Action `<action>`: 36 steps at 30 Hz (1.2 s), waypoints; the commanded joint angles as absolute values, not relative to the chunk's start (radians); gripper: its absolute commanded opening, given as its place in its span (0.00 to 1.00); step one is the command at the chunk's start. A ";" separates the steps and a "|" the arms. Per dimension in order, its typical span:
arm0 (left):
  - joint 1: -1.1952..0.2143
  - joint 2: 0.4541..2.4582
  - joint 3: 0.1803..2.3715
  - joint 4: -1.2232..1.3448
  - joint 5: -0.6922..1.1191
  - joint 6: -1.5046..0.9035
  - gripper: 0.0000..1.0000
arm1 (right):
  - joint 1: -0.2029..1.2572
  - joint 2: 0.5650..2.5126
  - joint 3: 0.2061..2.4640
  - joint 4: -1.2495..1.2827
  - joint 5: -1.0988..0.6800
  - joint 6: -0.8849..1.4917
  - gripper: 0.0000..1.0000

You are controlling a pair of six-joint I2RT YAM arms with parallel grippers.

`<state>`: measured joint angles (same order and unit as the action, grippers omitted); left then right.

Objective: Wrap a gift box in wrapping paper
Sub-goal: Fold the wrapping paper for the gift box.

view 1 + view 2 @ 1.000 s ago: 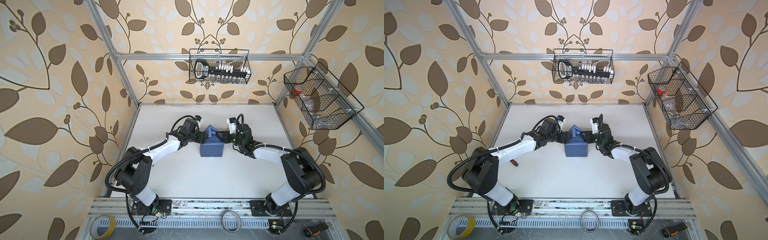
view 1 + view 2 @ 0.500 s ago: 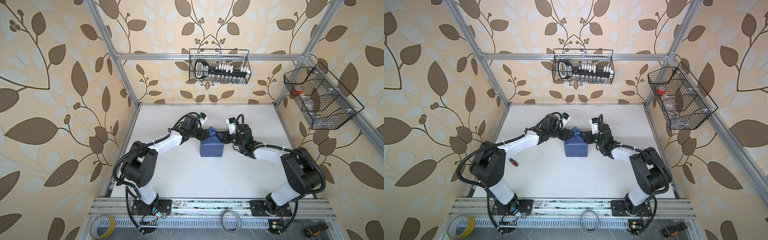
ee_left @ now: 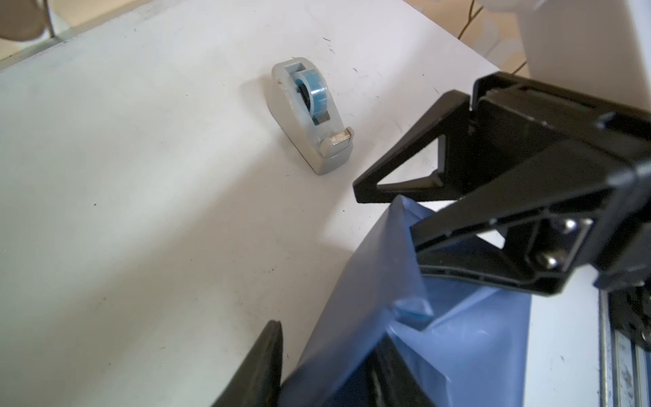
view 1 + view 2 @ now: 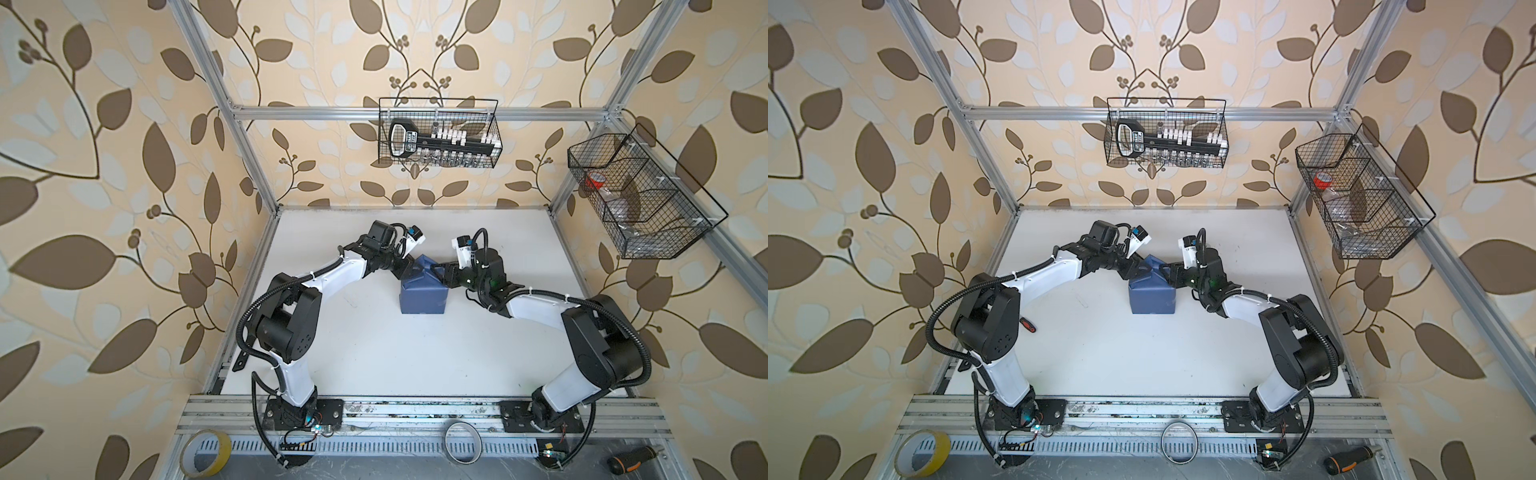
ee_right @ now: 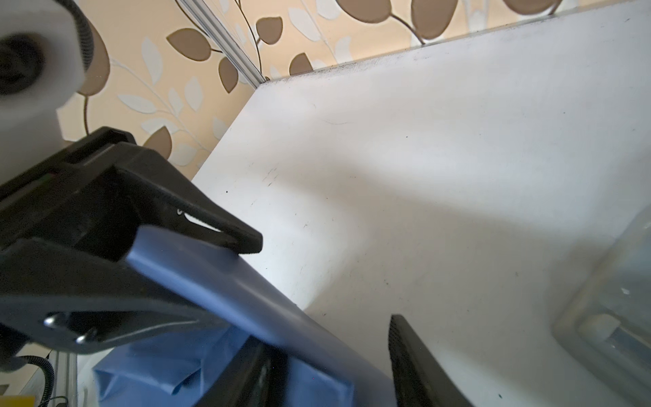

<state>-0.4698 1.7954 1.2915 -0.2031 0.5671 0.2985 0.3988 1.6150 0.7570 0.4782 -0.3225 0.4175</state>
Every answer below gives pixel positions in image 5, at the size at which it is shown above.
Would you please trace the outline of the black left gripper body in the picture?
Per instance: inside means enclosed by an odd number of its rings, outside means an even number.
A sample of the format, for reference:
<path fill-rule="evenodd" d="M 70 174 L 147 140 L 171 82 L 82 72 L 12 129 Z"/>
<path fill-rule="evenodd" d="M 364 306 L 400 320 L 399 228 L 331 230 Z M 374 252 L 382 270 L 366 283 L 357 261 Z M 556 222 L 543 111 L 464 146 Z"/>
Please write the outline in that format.
<path fill-rule="evenodd" d="M 102 127 L 1 186 L 1 249 L 36 240 L 88 254 L 126 254 L 137 212 L 115 164 L 129 132 Z"/>

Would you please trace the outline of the blue wrapping paper sheet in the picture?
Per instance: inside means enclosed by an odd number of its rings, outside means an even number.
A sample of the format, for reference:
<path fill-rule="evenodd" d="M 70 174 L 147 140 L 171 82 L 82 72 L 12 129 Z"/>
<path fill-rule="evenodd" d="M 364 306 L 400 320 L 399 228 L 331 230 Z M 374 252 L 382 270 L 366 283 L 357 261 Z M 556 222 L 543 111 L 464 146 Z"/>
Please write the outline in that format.
<path fill-rule="evenodd" d="M 216 327 L 113 349 L 93 369 L 102 406 L 190 406 L 248 339 L 288 355 L 283 406 L 394 406 L 393 380 L 306 315 L 239 255 L 141 227 L 127 264 L 218 317 Z"/>

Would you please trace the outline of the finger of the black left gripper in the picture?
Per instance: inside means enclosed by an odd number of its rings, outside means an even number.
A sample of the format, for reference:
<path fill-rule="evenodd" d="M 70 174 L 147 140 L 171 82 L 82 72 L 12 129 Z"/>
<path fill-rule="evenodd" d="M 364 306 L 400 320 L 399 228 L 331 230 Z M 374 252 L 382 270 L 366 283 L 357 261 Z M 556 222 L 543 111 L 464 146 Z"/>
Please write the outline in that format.
<path fill-rule="evenodd" d="M 1 351 L 29 344 L 93 354 L 179 330 L 225 321 L 112 262 L 38 239 L 1 252 Z"/>
<path fill-rule="evenodd" d="M 114 168 L 142 224 L 237 254 L 257 254 L 263 249 L 260 232 L 214 203 L 160 154 L 145 148 L 134 151 Z"/>

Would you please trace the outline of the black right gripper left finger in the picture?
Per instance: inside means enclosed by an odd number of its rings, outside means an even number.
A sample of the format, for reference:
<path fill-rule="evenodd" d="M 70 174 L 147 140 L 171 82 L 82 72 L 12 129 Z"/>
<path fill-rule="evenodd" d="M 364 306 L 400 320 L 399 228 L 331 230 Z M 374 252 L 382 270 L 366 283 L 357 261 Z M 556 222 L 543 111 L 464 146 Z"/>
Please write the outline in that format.
<path fill-rule="evenodd" d="M 196 407 L 280 406 L 288 376 L 287 355 L 249 337 Z"/>

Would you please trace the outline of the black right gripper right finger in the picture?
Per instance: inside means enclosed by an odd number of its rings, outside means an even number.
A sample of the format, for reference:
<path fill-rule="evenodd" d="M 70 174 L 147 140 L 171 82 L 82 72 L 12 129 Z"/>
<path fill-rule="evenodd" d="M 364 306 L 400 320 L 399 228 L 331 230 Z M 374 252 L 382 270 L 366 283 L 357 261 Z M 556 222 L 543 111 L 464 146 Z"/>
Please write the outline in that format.
<path fill-rule="evenodd" d="M 398 406 L 471 405 L 402 315 L 391 316 L 388 349 Z"/>

